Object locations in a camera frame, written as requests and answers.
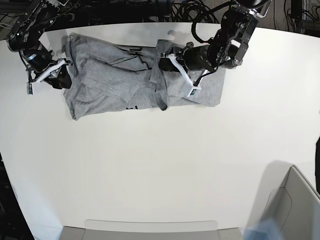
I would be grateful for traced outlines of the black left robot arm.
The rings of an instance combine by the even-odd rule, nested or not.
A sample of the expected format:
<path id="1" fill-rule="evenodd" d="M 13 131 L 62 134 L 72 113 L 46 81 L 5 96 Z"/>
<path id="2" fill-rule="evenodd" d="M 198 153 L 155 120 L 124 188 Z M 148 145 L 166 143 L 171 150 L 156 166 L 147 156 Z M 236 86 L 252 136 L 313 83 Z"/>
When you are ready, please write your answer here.
<path id="1" fill-rule="evenodd" d="M 201 45 L 195 47 L 188 42 L 184 48 L 172 47 L 161 55 L 159 68 L 167 72 L 178 71 L 169 60 L 169 54 L 174 54 L 186 71 L 207 70 L 214 73 L 218 68 L 233 69 L 241 65 L 258 19 L 266 16 L 269 5 L 268 0 L 231 0 L 198 15 L 192 21 L 191 34 Z M 196 33 L 197 24 L 225 7 L 228 10 L 222 16 L 215 36 L 208 40 L 201 39 Z"/>

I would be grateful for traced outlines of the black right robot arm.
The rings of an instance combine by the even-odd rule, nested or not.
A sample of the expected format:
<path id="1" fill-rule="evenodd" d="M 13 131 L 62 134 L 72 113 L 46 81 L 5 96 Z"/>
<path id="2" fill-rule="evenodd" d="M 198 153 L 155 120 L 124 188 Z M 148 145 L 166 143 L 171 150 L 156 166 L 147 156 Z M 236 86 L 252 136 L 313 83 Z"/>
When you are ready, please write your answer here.
<path id="1" fill-rule="evenodd" d="M 55 52 L 48 50 L 40 37 L 55 21 L 68 14 L 76 5 L 67 0 L 34 0 L 6 36 L 11 52 L 19 54 L 27 74 L 27 91 L 33 94 L 36 84 L 45 82 L 54 89 L 69 89 L 72 85 L 66 58 L 54 59 Z"/>

